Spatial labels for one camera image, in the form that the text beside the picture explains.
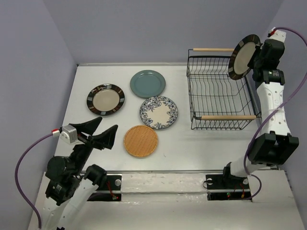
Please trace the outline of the large black striped plate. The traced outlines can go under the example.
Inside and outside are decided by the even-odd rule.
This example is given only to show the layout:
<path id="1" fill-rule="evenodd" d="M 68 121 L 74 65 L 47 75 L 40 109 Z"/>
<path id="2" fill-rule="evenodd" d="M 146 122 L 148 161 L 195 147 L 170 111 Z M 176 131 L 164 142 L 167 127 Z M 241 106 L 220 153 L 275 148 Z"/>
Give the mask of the large black striped plate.
<path id="1" fill-rule="evenodd" d="M 247 35 L 237 44 L 228 63 L 228 76 L 231 79 L 237 81 L 250 72 L 248 64 L 258 45 L 260 38 L 255 34 Z"/>

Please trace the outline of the small black striped plate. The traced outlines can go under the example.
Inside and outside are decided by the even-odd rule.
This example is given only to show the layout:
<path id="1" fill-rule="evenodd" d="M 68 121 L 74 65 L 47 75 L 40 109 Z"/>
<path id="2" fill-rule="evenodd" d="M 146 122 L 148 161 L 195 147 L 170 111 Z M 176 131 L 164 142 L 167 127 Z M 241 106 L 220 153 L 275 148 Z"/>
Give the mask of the small black striped plate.
<path id="1" fill-rule="evenodd" d="M 86 99 L 88 109 L 99 116 L 116 113 L 125 102 L 124 91 L 114 84 L 102 84 L 93 88 Z"/>

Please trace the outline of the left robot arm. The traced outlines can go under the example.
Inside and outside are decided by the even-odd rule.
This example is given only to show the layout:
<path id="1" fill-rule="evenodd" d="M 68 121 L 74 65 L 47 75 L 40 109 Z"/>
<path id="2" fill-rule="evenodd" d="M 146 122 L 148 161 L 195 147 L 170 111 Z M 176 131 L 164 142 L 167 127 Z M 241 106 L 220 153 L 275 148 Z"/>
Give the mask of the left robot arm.
<path id="1" fill-rule="evenodd" d="M 68 124 L 52 131 L 54 137 L 72 144 L 69 156 L 54 156 L 47 163 L 46 189 L 41 214 L 41 230 L 66 230 L 92 193 L 106 185 L 107 172 L 100 166 L 89 166 L 84 175 L 81 172 L 93 149 L 112 149 L 115 143 L 117 125 L 99 135 L 94 135 L 102 121 L 101 117 L 80 123 Z"/>

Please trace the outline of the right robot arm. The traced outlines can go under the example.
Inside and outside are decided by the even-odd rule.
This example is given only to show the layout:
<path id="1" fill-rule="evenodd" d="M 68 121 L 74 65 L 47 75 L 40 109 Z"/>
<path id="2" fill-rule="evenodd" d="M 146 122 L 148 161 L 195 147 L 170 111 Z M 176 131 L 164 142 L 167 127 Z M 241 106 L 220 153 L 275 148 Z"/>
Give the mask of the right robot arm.
<path id="1" fill-rule="evenodd" d="M 260 101 L 262 123 L 252 138 L 245 156 L 228 163 L 221 175 L 224 187 L 231 188 L 239 178 L 263 167 L 283 165 L 299 145 L 287 125 L 283 107 L 285 77 L 278 64 L 285 50 L 282 41 L 264 43 L 251 34 L 235 47 L 228 66 L 229 77 L 239 80 L 250 71 Z"/>

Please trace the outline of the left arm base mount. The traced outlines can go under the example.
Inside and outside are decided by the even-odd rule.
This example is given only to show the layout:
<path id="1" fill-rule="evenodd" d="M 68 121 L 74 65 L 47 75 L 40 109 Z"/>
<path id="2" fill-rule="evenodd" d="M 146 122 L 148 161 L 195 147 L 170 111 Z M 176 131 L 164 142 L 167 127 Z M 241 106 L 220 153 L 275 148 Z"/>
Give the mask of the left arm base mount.
<path id="1" fill-rule="evenodd" d="M 90 195 L 87 201 L 120 202 L 122 198 L 121 185 L 121 174 L 108 174 L 106 182 L 99 186 L 99 188 Z"/>

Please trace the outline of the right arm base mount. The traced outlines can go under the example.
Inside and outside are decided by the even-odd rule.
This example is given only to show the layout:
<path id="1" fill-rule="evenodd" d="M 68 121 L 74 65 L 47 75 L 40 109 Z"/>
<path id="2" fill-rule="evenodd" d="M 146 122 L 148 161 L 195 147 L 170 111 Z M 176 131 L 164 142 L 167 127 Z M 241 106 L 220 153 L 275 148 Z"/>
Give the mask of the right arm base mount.
<path id="1" fill-rule="evenodd" d="M 251 200 L 247 178 L 225 178 L 222 174 L 208 174 L 202 184 L 208 201 Z"/>

